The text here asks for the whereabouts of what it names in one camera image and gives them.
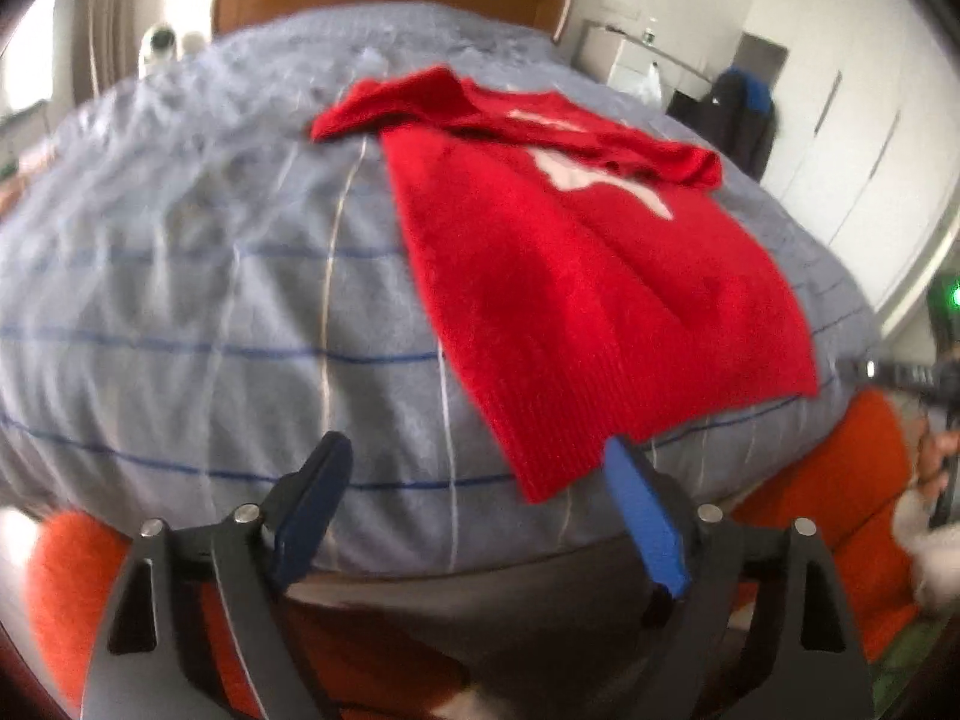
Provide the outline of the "person's right hand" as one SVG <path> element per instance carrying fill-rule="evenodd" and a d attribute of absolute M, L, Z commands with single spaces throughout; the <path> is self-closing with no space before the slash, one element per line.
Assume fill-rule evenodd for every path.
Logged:
<path fill-rule="evenodd" d="M 926 504 L 934 504 L 949 484 L 947 458 L 958 454 L 957 431 L 935 433 L 927 422 L 918 440 L 916 489 Z"/>

